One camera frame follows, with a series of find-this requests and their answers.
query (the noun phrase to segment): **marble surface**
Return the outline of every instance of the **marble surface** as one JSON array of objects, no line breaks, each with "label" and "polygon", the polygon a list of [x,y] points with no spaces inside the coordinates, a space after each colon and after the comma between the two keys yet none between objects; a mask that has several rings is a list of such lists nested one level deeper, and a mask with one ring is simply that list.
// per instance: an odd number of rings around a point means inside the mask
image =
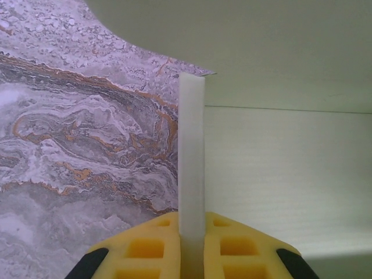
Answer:
[{"label": "marble surface", "polygon": [[177,86],[194,65],[79,0],[0,0],[0,278],[64,278],[92,244],[177,210]]}]

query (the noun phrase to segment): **white panel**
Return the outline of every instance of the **white panel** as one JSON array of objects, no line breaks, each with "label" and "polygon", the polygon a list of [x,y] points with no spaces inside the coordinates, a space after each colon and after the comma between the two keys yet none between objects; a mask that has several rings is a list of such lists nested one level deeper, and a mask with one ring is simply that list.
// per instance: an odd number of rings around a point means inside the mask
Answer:
[{"label": "white panel", "polygon": [[206,210],[305,257],[372,251],[372,115],[205,110]]},{"label": "white panel", "polygon": [[178,218],[181,278],[204,277],[204,85],[181,73],[178,105]]}]

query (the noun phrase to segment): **white plastic strip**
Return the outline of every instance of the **white plastic strip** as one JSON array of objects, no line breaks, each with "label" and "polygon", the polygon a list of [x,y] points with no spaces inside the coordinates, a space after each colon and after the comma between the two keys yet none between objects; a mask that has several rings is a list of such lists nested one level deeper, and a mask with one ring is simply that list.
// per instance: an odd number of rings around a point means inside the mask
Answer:
[{"label": "white plastic strip", "polygon": [[178,105],[178,217],[181,278],[203,279],[205,79],[180,75]]}]

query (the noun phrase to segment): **white ceiling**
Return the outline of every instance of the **white ceiling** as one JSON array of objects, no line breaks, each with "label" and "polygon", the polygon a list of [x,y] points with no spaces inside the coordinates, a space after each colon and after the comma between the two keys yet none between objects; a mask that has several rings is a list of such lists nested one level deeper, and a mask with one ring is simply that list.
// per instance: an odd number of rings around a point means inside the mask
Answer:
[{"label": "white ceiling", "polygon": [[372,113],[370,0],[86,0],[139,47],[202,66],[206,105]]}]

